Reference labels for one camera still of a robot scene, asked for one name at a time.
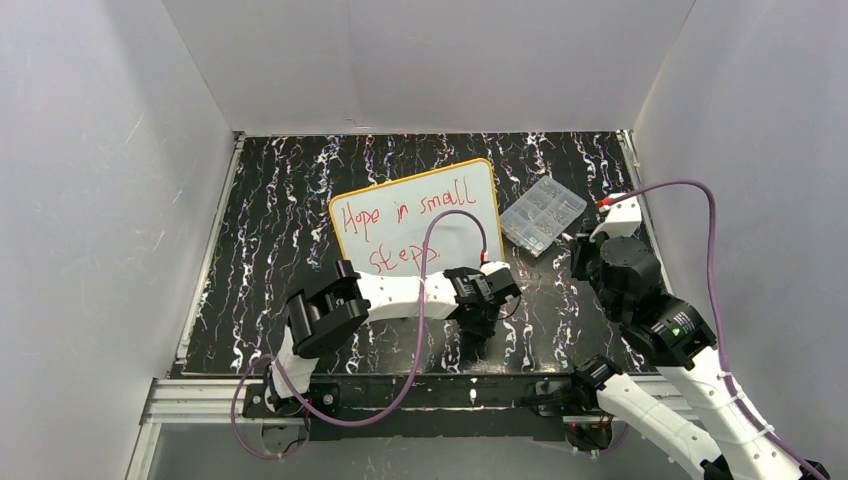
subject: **black work surface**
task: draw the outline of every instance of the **black work surface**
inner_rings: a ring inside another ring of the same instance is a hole
[[[333,196],[478,157],[494,167],[501,211],[544,175],[586,199],[569,233],[597,214],[595,201],[632,188],[614,132],[248,138],[186,363],[173,372],[235,375],[277,352],[287,292],[340,257],[327,213]],[[596,353],[628,371],[649,368],[603,318],[588,284],[570,278],[562,239],[538,258],[506,239],[504,247],[524,302],[485,344],[460,336],[453,322],[429,321],[422,373],[560,372]],[[316,373],[406,373],[416,327],[414,319],[364,326]]]

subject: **whiteboard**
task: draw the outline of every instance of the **whiteboard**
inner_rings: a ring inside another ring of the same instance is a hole
[[[342,256],[360,272],[410,276],[421,273],[421,244],[433,218],[464,210],[486,231],[489,260],[503,260],[500,217],[492,167],[478,158],[330,200],[330,218]],[[464,215],[439,220],[430,235],[427,271],[480,265],[479,229]]]

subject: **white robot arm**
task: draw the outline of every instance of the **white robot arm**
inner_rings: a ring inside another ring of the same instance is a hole
[[[692,478],[814,478],[765,431],[757,431],[728,392],[712,330],[691,305],[664,290],[659,260],[632,237],[642,218],[636,199],[603,206],[601,212],[607,215],[600,225],[570,239],[572,275],[591,284],[607,318],[680,391],[706,431],[663,406],[603,357],[578,369],[573,375],[585,380],[575,385],[596,390],[596,407],[639,430]],[[736,385],[738,398],[762,420]]]
[[[375,320],[408,318],[418,314],[419,277],[386,277],[355,272],[350,262],[336,262],[329,279],[317,279],[291,297],[283,346],[277,360],[297,389],[309,389],[319,357],[334,352],[361,325]],[[509,265],[486,262],[479,270],[449,269],[428,275],[424,316],[453,319],[464,331],[483,338],[494,335],[502,305],[521,295]],[[270,366],[265,404],[276,411],[292,396],[277,370]]]

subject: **clear plastic organizer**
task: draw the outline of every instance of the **clear plastic organizer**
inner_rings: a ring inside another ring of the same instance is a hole
[[[501,214],[501,230],[538,257],[586,210],[586,200],[545,176]]]

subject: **white enclosure wall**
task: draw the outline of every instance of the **white enclosure wall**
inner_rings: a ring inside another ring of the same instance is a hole
[[[122,478],[232,134],[158,0],[0,13],[0,477]]]
[[[616,130],[693,0],[164,0],[251,134]]]
[[[848,4],[695,4],[636,124],[646,182],[718,202],[734,371],[777,433],[848,477]],[[648,194],[672,285],[708,314],[707,210]]]

